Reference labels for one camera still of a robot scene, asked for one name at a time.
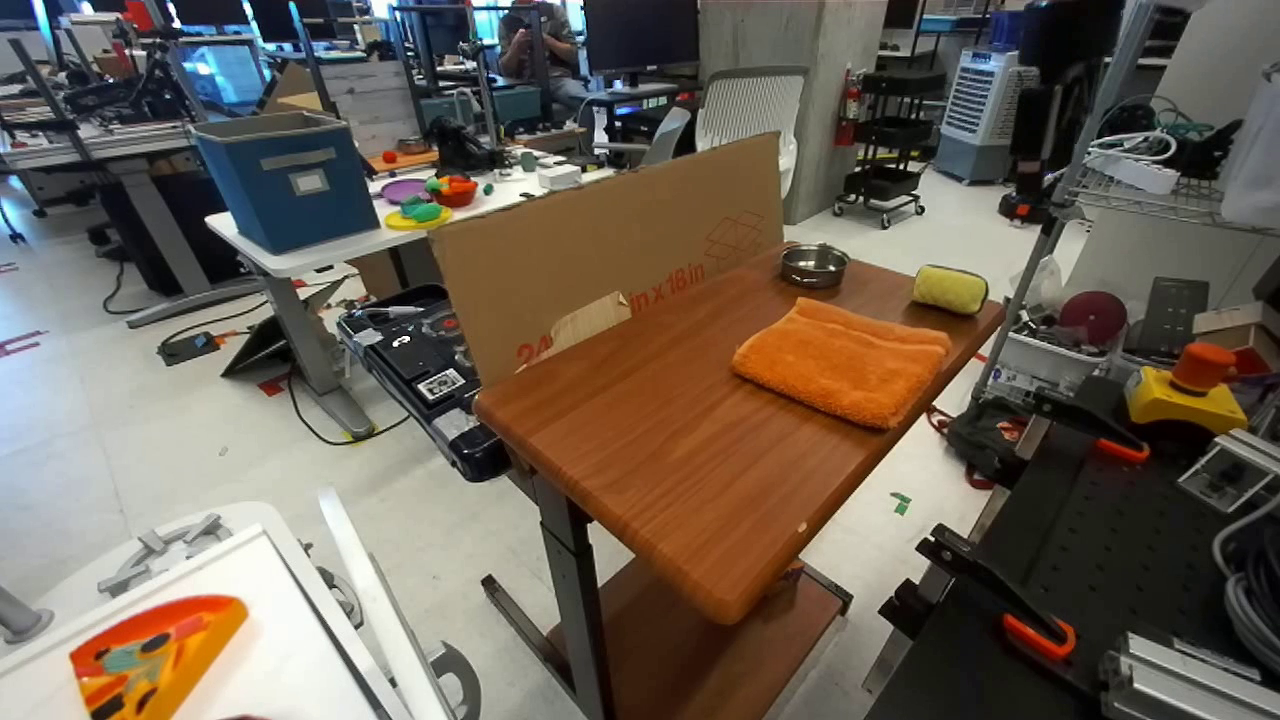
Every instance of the floor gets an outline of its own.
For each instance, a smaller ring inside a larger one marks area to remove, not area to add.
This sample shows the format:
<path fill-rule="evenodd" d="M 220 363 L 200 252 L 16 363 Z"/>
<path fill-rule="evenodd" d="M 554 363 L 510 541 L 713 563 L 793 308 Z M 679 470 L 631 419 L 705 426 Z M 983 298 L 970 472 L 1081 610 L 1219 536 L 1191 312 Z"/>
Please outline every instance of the floor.
<path fill-rule="evenodd" d="M 789 240 L 829 240 L 899 272 L 975 268 L 992 279 L 992 298 L 1002 298 L 1032 249 L 1032 229 L 1002 226 L 995 195 L 998 187 L 922 175 L 926 216 L 899 216 L 893 233 L 866 216 L 811 216 L 789 229 Z M 37 229 L 20 195 L 9 191 L 5 205 L 29 226 L 33 246 L 0 246 L 0 339 L 39 338 L 24 351 L 0 351 L 0 589 L 39 601 L 105 544 L 233 501 L 276 506 L 304 541 L 315 541 L 315 558 L 337 563 L 315 512 L 315 494 L 337 489 L 407 623 L 476 665 L 482 715 L 576 715 L 479 592 L 479 577 L 494 573 L 539 623 L 553 623 L 535 512 L 510 483 L 465 483 L 410 426 L 361 447 L 324 447 L 297 426 L 288 397 L 220 382 L 227 347 L 163 368 L 154 345 L 169 332 L 256 300 L 129 332 L 100 312 L 117 263 L 83 246 L 87 216 L 51 214 Z M 1077 252 L 1081 236 L 1066 236 L 1060 263 Z M 129 268 L 117 308 L 148 300 Z M 975 374 L 969 363 L 938 407 L 965 407 Z M 380 426 L 405 418 L 368 376 L 351 382 Z M 304 412 L 332 433 L 315 404 L 304 399 Z M 866 708 L 860 679 L 886 641 L 881 601 L 922 573 L 912 544 L 932 526 L 965 533 L 979 508 L 983 494 L 969 489 L 938 436 L 917 426 L 803 551 L 856 601 L 775 715 Z M 600 577 L 608 577 L 628 551 L 608 533 L 591 533 Z"/>

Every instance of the orange object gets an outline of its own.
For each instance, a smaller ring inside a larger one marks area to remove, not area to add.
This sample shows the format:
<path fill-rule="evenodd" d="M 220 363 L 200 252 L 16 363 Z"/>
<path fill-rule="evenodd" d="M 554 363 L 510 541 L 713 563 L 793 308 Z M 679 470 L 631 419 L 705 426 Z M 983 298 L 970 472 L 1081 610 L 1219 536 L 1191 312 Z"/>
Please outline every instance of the orange object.
<path fill-rule="evenodd" d="M 468 207 L 476 202 L 470 175 L 440 175 L 435 205 L 444 207 Z"/>
<path fill-rule="evenodd" d="M 1063 665 L 1066 658 L 1077 658 L 1077 627 L 1055 621 L 1063 641 L 1050 641 L 1042 632 L 1035 632 L 1032 623 L 1022 623 L 1019 617 L 1002 613 L 998 617 L 1002 641 L 1017 645 L 1019 653 L 1032 653 L 1048 665 Z"/>
<path fill-rule="evenodd" d="M 936 382 L 949 347 L 943 332 L 794 300 L 784 321 L 736 347 L 732 368 L 808 407 L 865 427 L 897 427 Z"/>
<path fill-rule="evenodd" d="M 154 32 L 154 18 L 153 18 L 148 0 L 125 0 L 125 19 L 129 19 L 137 32 Z"/>
<path fill-rule="evenodd" d="M 1186 345 L 1171 368 L 1181 394 L 1203 397 L 1236 374 L 1236 351 L 1223 345 Z"/>
<path fill-rule="evenodd" d="M 1121 460 L 1121 463 L 1146 463 L 1151 460 L 1151 446 L 1128 447 L 1128 446 L 1101 436 L 1091 447 Z"/>
<path fill-rule="evenodd" d="M 137 613 L 70 653 L 87 715 L 177 715 L 249 610 L 237 598 L 187 598 Z"/>

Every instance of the plastic bin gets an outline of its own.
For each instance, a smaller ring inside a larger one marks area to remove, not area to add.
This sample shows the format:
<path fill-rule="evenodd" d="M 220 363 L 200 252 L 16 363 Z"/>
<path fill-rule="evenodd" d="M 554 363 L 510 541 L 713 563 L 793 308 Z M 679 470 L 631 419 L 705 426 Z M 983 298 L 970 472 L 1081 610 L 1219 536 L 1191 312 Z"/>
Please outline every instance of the plastic bin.
<path fill-rule="evenodd" d="M 376 229 L 351 128 L 315 117 L 256 117 L 196 128 L 207 175 L 238 233 L 292 252 Z"/>

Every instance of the table top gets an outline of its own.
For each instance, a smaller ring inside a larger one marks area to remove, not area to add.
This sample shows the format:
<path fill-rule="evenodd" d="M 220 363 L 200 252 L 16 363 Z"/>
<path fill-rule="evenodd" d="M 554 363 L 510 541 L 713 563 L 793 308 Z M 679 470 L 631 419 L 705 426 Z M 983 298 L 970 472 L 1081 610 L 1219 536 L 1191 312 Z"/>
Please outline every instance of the table top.
<path fill-rule="evenodd" d="M 190 150 L 187 125 L 119 125 L 100 135 L 79 133 L 79 142 L 87 144 L 90 159 L 125 159 L 125 155 Z M 66 142 L 0 153 L 0 170 L 9 171 L 66 170 L 66 166 L 83 166 L 83 155 Z"/>
<path fill-rule="evenodd" d="M 676 96 L 679 83 L 636 83 L 636 89 L 600 89 L 600 92 L 588 92 L 583 100 L 588 103 L 622 103 L 622 100 L 642 100 L 642 96 Z"/>
<path fill-rule="evenodd" d="M 718 623 L 757 610 L 909 433 L 866 433 L 732 376 L 732 351 L 794 300 L 773 272 L 775 258 L 749 262 L 476 404 L 515 456 Z M 998 308 L 959 321 L 909 298 L 909 277 L 853 263 L 829 300 L 953 338 L 912 404 L 921 418 L 995 332 Z"/>
<path fill-rule="evenodd" d="M 499 207 L 510 207 L 510 205 L 522 205 L 532 195 L 546 195 L 539 187 L 535 171 L 522 171 L 522 170 L 476 175 L 476 183 L 491 183 L 491 191 L 486 195 L 476 191 L 476 202 L 468 207 L 450 214 L 450 226 L 454 222 L 470 222 L 470 216 L 486 216 L 486 214 L 499 214 Z M 238 236 L 233 214 L 214 214 L 204 226 L 220 240 L 227 240 L 238 258 L 249 258 L 259 272 L 278 277 L 278 279 L 312 272 L 312 268 L 324 268 L 324 263 L 376 258 L 376 252 L 389 252 L 389 249 L 416 246 L 416 240 L 431 236 L 431 233 L 368 229 L 368 233 L 337 236 L 337 240 L 324 240 L 324 246 L 312 246 L 312 249 L 297 249 L 297 252 L 269 252 L 256 240 Z"/>

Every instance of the folded orange cloth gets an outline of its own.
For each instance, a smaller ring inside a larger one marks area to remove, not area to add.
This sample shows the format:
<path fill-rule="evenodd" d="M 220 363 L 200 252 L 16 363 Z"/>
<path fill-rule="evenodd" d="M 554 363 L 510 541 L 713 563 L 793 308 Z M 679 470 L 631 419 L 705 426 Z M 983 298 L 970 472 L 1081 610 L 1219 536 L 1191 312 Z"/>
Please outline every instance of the folded orange cloth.
<path fill-rule="evenodd" d="M 808 407 L 865 427 L 897 427 L 936 382 L 949 347 L 943 332 L 884 323 L 800 298 L 784 321 L 736 347 L 732 368 Z"/>

